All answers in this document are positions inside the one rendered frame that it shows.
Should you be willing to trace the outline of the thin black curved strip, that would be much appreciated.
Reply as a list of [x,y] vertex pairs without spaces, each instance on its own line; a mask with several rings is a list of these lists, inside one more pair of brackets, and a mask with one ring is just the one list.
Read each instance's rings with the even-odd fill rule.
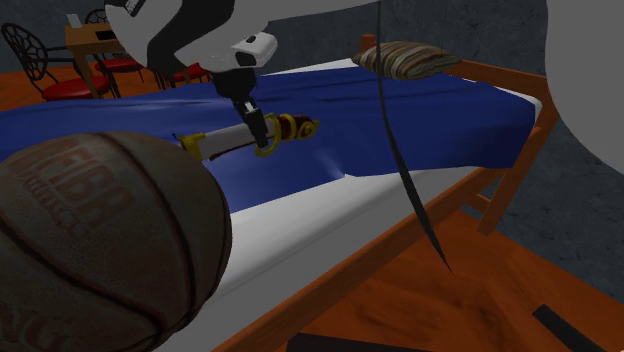
[[447,269],[449,271],[452,271],[446,256],[442,250],[442,247],[440,245],[439,239],[436,236],[436,233],[434,231],[434,228],[430,222],[430,219],[428,217],[428,214],[426,212],[426,210],[424,209],[424,205],[422,204],[422,201],[420,199],[420,196],[418,194],[418,191],[413,183],[413,179],[410,175],[410,172],[407,168],[407,165],[402,157],[402,154],[399,150],[399,147],[397,145],[396,139],[393,135],[392,132],[392,128],[390,126],[389,123],[389,119],[387,116],[387,111],[386,111],[386,101],[385,101],[385,95],[384,95],[384,88],[383,88],[383,78],[382,78],[382,60],[381,60],[381,24],[382,24],[382,18],[381,18],[381,10],[382,10],[382,0],[377,0],[376,1],[376,26],[375,26],[375,34],[376,34],[376,38],[377,38],[377,43],[375,44],[374,48],[375,48],[375,53],[376,53],[376,59],[375,59],[375,68],[376,68],[376,75],[377,75],[377,86],[378,86],[378,92],[379,92],[379,99],[380,99],[380,105],[381,105],[381,111],[382,111],[382,116],[383,116],[383,121],[384,121],[384,126],[385,126],[385,131],[387,134],[387,139],[393,154],[393,158],[395,160],[396,166],[398,168],[398,172],[399,175],[401,177],[402,180],[402,184],[404,186],[404,189],[406,191],[406,194],[410,200],[410,203],[413,207],[413,210],[416,214],[417,219],[419,220],[422,229],[424,230],[424,233],[427,235],[431,245],[433,246],[434,250],[436,251],[436,253],[438,254],[438,256],[440,257],[440,259],[443,261],[443,263],[445,264],[445,266],[447,267]]

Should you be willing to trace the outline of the brown basketball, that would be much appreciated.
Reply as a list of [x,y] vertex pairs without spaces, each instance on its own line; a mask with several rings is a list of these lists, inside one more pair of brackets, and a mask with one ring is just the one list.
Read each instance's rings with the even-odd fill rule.
[[226,197],[190,154],[130,132],[0,162],[0,352],[153,352],[215,293]]

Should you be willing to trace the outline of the wooden table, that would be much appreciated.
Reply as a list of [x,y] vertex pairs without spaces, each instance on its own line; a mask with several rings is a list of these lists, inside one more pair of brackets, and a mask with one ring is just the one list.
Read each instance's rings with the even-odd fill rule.
[[93,84],[93,72],[87,58],[94,54],[122,51],[117,39],[99,40],[98,31],[109,31],[108,23],[83,24],[77,14],[66,15],[69,24],[65,27],[65,46],[72,53],[79,72],[95,99],[100,99],[100,93]]

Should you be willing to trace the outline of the blue blanket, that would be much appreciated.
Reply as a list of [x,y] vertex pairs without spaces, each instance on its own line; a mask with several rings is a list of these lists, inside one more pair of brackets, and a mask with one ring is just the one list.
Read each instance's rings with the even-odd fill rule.
[[[538,114],[534,103],[485,82],[437,74],[378,78],[360,68],[262,76],[254,91],[266,112],[306,115],[316,134],[266,158],[245,147],[209,163],[232,211],[346,175],[393,173],[394,154],[410,170],[511,167]],[[81,132],[129,130],[172,140],[238,124],[210,83],[103,100],[42,103],[0,112],[0,162],[37,143]]]

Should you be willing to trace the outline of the white sheathed dagger gold fittings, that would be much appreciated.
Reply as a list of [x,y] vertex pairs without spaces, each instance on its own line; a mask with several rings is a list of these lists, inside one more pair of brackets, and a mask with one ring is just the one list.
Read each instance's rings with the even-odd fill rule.
[[266,114],[264,127],[267,129],[268,145],[265,147],[257,145],[254,136],[244,123],[190,135],[173,133],[173,137],[180,147],[197,161],[213,161],[225,153],[251,145],[254,145],[256,156],[267,157],[281,142],[306,140],[314,136],[319,124],[318,120],[311,119],[307,115]]

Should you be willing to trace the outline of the striped brown pillow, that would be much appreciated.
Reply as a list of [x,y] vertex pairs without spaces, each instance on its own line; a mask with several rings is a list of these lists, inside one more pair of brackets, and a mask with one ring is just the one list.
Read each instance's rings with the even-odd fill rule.
[[426,43],[392,41],[381,43],[351,58],[352,62],[373,73],[380,56],[381,75],[395,80],[420,80],[442,73],[461,62],[457,56]]

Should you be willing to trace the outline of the wooden bed white mattress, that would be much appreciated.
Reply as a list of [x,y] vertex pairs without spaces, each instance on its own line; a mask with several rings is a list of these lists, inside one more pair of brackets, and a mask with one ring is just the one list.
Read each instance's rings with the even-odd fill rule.
[[[359,66],[343,59],[270,75],[352,67]],[[541,76],[472,61],[442,74],[488,83],[538,110],[511,167],[410,170],[432,222],[475,199],[485,214],[479,228],[489,232],[557,114]],[[212,161],[198,162],[216,179]],[[232,247],[221,281],[197,316],[153,352],[271,352],[424,235],[397,171],[346,175],[240,211],[227,204]]]

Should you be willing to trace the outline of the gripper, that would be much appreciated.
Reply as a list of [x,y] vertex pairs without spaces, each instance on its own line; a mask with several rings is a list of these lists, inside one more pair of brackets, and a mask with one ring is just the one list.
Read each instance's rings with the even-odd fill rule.
[[249,128],[259,148],[269,145],[268,128],[264,115],[255,101],[251,98],[251,92],[256,87],[256,74],[253,68],[233,69],[225,72],[213,72],[212,82],[216,92],[232,100],[232,103],[241,116],[243,122]]

